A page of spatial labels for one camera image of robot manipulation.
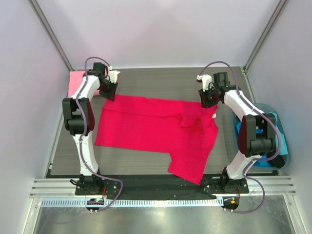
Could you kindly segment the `red t shirt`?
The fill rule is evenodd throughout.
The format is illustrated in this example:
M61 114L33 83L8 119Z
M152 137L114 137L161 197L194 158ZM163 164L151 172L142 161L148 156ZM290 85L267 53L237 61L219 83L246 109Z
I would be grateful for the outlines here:
M100 115L96 146L168 153L168 172L199 185L218 134L217 106L116 95Z

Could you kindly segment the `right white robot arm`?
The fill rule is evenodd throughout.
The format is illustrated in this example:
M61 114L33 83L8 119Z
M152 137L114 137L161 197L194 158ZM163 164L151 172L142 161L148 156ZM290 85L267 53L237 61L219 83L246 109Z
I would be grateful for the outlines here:
M281 143L275 116L261 111L247 100L237 84L230 84L226 72L213 76L198 75L196 80L202 84L199 95L203 108L222 102L240 120L237 154L215 183L217 190L223 193L236 193L256 161L270 160L279 154Z

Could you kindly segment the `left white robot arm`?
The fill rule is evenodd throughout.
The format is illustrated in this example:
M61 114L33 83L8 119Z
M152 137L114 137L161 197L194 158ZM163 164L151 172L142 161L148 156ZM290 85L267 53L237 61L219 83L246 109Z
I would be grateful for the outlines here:
M74 94L62 100L64 126L75 142L80 162L79 178L71 180L76 195L98 195L104 191L93 147L95 117L91 100L99 91L100 96L114 101L118 74L107 62L95 62L92 69L85 69Z

